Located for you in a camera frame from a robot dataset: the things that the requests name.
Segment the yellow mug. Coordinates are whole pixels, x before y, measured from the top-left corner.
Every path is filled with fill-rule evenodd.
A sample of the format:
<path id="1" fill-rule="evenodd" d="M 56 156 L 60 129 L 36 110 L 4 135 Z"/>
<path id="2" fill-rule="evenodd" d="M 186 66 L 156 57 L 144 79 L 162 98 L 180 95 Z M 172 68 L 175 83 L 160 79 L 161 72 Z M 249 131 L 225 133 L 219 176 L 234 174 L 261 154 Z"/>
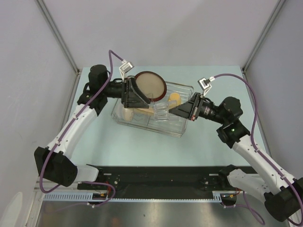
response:
<path id="1" fill-rule="evenodd" d="M 169 109 L 177 107 L 181 105 L 181 96 L 179 93 L 171 93 L 168 99 L 168 107 Z"/>

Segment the red rimmed beige plate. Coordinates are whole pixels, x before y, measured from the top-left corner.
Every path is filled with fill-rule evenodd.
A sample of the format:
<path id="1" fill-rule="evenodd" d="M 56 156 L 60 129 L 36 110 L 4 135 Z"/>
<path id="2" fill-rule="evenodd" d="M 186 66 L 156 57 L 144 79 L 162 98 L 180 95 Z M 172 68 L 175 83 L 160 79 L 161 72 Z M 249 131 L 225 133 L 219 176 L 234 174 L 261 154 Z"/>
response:
<path id="1" fill-rule="evenodd" d="M 162 100 L 167 93 L 167 85 L 164 79 L 152 71 L 142 71 L 135 75 L 138 88 L 152 102 Z"/>

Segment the beige bird pattern plate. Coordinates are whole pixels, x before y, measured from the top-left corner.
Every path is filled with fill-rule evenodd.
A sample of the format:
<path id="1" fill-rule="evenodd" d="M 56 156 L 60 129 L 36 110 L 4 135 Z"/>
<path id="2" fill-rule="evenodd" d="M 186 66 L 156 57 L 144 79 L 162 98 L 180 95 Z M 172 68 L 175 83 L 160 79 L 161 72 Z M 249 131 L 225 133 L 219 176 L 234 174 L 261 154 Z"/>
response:
<path id="1" fill-rule="evenodd" d="M 131 110 L 137 114 L 154 115 L 153 108 L 131 108 Z"/>

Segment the clear glass cup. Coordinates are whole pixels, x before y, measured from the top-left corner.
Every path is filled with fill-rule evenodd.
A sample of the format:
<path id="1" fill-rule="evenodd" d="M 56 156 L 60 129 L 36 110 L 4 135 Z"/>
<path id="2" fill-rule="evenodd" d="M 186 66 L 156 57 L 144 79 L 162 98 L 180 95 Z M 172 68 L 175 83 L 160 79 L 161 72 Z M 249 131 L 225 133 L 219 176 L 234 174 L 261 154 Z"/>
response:
<path id="1" fill-rule="evenodd" d="M 153 109 L 154 109 L 155 120 L 157 121 L 169 120 L 169 107 L 167 102 L 156 103 Z"/>

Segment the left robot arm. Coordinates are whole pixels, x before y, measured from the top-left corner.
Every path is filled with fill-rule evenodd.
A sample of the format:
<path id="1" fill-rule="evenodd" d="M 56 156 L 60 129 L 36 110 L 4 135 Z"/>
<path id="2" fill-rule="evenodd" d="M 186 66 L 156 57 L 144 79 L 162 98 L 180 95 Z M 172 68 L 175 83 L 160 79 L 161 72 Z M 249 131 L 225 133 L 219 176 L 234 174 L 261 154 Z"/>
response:
<path id="1" fill-rule="evenodd" d="M 46 148 L 38 147 L 34 152 L 41 191 L 47 192 L 43 188 L 44 179 L 65 187 L 74 182 L 88 182 L 94 189 L 104 185 L 105 178 L 97 167 L 76 165 L 71 157 L 83 133 L 100 115 L 109 98 L 120 99 L 124 108 L 149 108 L 150 100 L 139 89 L 135 77 L 126 76 L 132 68 L 131 62 L 123 61 L 119 67 L 119 79 L 112 79 L 112 72 L 104 65 L 90 68 L 89 81 L 74 113 Z"/>

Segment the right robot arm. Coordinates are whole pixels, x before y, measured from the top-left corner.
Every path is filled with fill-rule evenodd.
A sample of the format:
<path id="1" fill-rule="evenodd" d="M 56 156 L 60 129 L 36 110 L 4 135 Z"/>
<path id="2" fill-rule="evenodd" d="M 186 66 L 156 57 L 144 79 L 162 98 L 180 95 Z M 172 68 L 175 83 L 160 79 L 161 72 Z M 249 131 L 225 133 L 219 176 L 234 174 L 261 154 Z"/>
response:
<path id="1" fill-rule="evenodd" d="M 293 214 L 303 210 L 302 178 L 296 179 L 252 142 L 252 134 L 239 120 L 243 113 L 239 99 L 230 96 L 216 106 L 202 94 L 194 93 L 190 100 L 171 108 L 169 113 L 191 121 L 202 117 L 221 124 L 217 129 L 220 140 L 241 155 L 260 176 L 255 179 L 230 165 L 218 178 L 222 189 L 244 190 L 260 200 L 280 222 L 289 221 Z"/>

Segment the white bowl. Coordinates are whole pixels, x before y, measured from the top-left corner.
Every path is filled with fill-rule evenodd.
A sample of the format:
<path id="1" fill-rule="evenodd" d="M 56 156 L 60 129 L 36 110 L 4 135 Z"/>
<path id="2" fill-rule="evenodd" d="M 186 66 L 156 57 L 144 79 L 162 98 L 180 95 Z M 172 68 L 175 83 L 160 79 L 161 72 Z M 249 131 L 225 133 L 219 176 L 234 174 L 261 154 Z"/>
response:
<path id="1" fill-rule="evenodd" d="M 134 110 L 122 106 L 121 115 L 124 121 L 131 122 L 134 117 Z"/>

